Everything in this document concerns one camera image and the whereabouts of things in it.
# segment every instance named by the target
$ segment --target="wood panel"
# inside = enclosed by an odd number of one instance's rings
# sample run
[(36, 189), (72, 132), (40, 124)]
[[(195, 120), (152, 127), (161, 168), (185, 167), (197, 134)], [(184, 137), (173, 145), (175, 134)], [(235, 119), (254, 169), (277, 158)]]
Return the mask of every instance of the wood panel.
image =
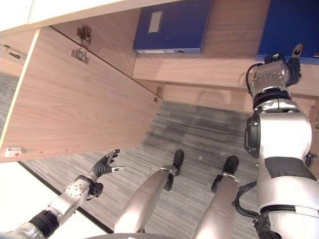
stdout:
[[(214, 0), (202, 54), (139, 54), (133, 77), (175, 83), (246, 88), (269, 0)], [(319, 95), (319, 66), (303, 65), (297, 94)]]
[(152, 91), (154, 94), (157, 93), (157, 89), (158, 87), (161, 88), (160, 90), (160, 97), (163, 97), (163, 93), (165, 91), (165, 82), (161, 82), (161, 81), (146, 81), (146, 80), (135, 80), (136, 82), (138, 82), (139, 84), (141, 84), (142, 86), (144, 86), (146, 89)]
[[(306, 115), (310, 114), (315, 104), (313, 97), (292, 95), (292, 98)], [(246, 90), (236, 88), (166, 83), (163, 99), (229, 111), (247, 113), (253, 111), (251, 96)]]
[(316, 125), (319, 123), (319, 97), (316, 98), (316, 102), (313, 105), (310, 113), (310, 123), (313, 130), (313, 138), (312, 138), (312, 147), (311, 152), (318, 154), (317, 158), (317, 165), (319, 168), (319, 129), (316, 129)]
[(80, 43), (80, 39), (76, 37), (77, 28), (89, 26), (92, 29), (89, 50), (131, 77), (136, 58), (133, 42), (139, 16), (140, 9), (133, 9), (65, 22), (53, 27)]
[(28, 24), (43, 27), (177, 0), (33, 0)]
[[(52, 28), (33, 40), (1, 136), (1, 161), (104, 151), (140, 143), (162, 104), (154, 94)], [(26, 155), (4, 158), (7, 147)]]
[[(12, 34), (1, 35), (0, 44), (7, 45), (21, 53), (27, 54), (33, 40), (35, 30), (15, 32)], [(20, 76), (24, 59), (16, 59), (6, 52), (6, 48), (0, 46), (0, 72), (13, 76)]]

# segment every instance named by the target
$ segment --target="white sticker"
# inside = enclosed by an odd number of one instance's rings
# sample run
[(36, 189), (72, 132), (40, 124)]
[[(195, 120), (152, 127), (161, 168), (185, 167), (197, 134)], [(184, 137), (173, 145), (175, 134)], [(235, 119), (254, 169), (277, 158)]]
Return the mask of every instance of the white sticker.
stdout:
[(158, 32), (160, 29), (161, 11), (156, 11), (152, 13), (151, 22), (149, 26), (150, 32)]
[(137, 51), (140, 54), (163, 54), (165, 53), (163, 50), (144, 50), (144, 51)]

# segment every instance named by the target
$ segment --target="cabinet hinge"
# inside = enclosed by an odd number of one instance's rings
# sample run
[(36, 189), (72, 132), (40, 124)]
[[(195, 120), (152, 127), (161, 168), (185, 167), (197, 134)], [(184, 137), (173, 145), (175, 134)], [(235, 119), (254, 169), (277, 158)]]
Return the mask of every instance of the cabinet hinge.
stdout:
[(26, 55), (27, 54), (25, 54), (25, 53), (23, 53), (23, 52), (21, 52), (19, 50), (16, 50), (16, 49), (14, 49), (14, 48), (12, 48), (12, 47), (10, 47), (8, 45), (0, 44), (0, 46), (4, 47), (5, 48), (5, 52), (7, 54), (9, 54), (10, 56), (12, 56), (12, 57), (14, 57), (14, 58), (16, 58), (18, 60), (20, 60), (20, 59), (24, 59), (25, 60), (26, 59)]
[(86, 51), (89, 48), (89, 45), (91, 43), (91, 36), (92, 29), (88, 26), (83, 26), (82, 28), (77, 29), (76, 36), (81, 39), (81, 48), (76, 50), (71, 50), (70, 55), (76, 59), (79, 59), (85, 64), (89, 63), (89, 58), (86, 56)]
[(155, 102), (159, 101), (160, 93), (161, 93), (161, 87), (158, 86), (156, 89), (156, 97), (154, 97), (153, 101), (155, 101)]

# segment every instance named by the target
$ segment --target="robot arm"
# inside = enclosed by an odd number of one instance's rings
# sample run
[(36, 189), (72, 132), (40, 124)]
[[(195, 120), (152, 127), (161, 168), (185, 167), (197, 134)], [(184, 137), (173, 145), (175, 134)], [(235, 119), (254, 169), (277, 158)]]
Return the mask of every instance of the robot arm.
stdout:
[[(287, 63), (282, 54), (274, 54), (246, 75), (254, 113), (247, 120), (245, 149), (258, 157), (260, 214), (246, 213), (263, 239), (319, 238), (319, 183), (305, 164), (311, 125), (287, 89), (301, 76), (302, 46), (296, 46)], [(237, 211), (238, 195), (249, 187), (239, 189), (233, 203)]]
[(124, 166), (110, 166), (118, 156), (119, 149), (113, 150), (101, 158), (87, 175), (78, 176), (70, 183), (64, 193), (51, 202), (42, 212), (24, 223), (11, 236), (22, 239), (43, 239), (50, 237), (56, 229), (63, 225), (86, 201), (99, 197), (103, 184), (97, 180), (104, 174), (123, 171)]

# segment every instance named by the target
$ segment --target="open cabinet door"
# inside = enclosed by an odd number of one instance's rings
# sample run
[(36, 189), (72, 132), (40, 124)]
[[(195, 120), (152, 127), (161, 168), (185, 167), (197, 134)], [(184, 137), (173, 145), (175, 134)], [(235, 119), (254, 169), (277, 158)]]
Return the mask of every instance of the open cabinet door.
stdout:
[[(51, 27), (38, 29), (0, 140), (0, 161), (138, 145), (162, 105), (155, 95)], [(9, 147), (25, 154), (5, 157)]]

